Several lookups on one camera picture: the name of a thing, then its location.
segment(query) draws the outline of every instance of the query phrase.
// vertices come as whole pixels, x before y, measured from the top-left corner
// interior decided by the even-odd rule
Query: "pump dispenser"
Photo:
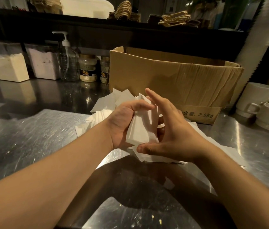
[[[72,50],[70,42],[67,40],[67,32],[53,31],[53,34],[63,34],[65,39],[62,41],[63,49],[59,54],[61,79],[69,81],[79,80],[78,54]]]

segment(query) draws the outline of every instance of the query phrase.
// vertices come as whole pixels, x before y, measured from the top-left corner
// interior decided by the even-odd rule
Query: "person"
[[[159,130],[159,143],[142,144],[137,151],[193,162],[238,228],[269,228],[269,189],[198,134],[169,100],[145,91],[161,111],[159,123],[165,127]],[[52,229],[103,158],[130,146],[125,137],[134,111],[155,105],[125,102],[56,153],[0,180],[0,228]]]

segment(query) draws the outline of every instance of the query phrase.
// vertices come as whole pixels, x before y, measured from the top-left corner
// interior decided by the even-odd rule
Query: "stacked mugs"
[[[256,115],[256,124],[269,130],[269,85],[248,83],[236,104],[236,113],[246,118]]]

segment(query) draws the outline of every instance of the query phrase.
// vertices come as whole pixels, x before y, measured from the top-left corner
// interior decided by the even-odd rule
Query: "person's left arm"
[[[134,111],[152,108],[125,102],[59,151],[0,180],[0,228],[52,229],[104,157],[126,146]]]

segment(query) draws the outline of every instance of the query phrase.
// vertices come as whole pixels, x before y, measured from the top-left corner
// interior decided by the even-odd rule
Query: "hand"
[[[145,91],[161,111],[165,129],[158,129],[159,143],[141,144],[137,147],[139,153],[194,162],[196,159],[204,157],[210,147],[214,147],[190,126],[168,99],[162,98],[149,88],[146,88]]]
[[[113,148],[127,148],[132,146],[125,142],[127,130],[135,111],[151,110],[155,107],[145,100],[133,100],[122,103],[105,120],[112,139]]]

